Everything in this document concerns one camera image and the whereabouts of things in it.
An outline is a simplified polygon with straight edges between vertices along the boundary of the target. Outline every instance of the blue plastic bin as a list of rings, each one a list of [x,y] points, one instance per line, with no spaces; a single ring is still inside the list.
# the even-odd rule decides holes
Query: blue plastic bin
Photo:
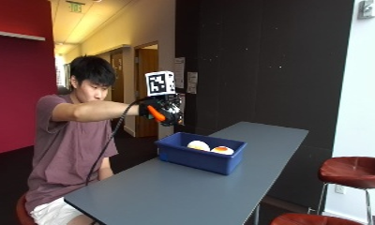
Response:
[[[234,149],[233,155],[223,155],[189,148],[189,143],[202,141],[210,149],[226,146]],[[178,132],[155,142],[159,147],[159,158],[193,168],[230,175],[243,159],[246,142],[214,138],[198,134]]]

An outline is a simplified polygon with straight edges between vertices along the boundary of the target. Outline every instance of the wall outlet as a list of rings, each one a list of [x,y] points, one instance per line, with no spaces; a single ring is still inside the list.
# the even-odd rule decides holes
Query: wall outlet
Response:
[[[335,192],[339,194],[346,194],[346,186],[335,185]]]

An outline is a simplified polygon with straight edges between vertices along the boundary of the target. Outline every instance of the black wall panel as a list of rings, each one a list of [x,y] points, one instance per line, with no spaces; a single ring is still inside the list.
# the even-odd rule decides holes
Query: black wall panel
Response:
[[[186,87],[177,88],[186,94],[185,125],[177,126],[175,132],[195,133],[197,127],[197,95],[187,93],[187,73],[198,72],[199,61],[199,24],[201,0],[178,0],[175,18],[175,57],[186,57]]]
[[[177,1],[177,22],[187,2]],[[178,53],[198,50],[193,130],[209,135],[239,121],[310,130],[269,194],[315,208],[317,172],[334,146],[354,0],[194,4],[198,46],[179,42],[178,27],[175,46]]]

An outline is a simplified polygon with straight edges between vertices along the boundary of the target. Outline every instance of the wooden door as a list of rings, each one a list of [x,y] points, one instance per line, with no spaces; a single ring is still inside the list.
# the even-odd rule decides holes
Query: wooden door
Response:
[[[111,65],[115,70],[115,83],[111,87],[111,100],[125,102],[125,73],[123,73],[123,53],[117,52],[110,55]],[[115,128],[119,119],[111,120],[111,126]]]
[[[159,70],[159,53],[157,49],[138,49],[137,56],[137,99],[145,98],[149,95],[146,73]],[[137,116],[135,118],[135,136],[151,137],[158,136],[159,124],[146,117]]]

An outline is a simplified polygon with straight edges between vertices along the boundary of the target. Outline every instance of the man's right arm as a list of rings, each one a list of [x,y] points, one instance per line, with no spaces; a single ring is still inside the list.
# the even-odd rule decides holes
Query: man's right arm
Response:
[[[61,103],[53,110],[51,120],[95,122],[119,118],[127,109],[129,104],[115,101],[90,101],[87,103]],[[139,115],[139,105],[129,110],[129,115]]]

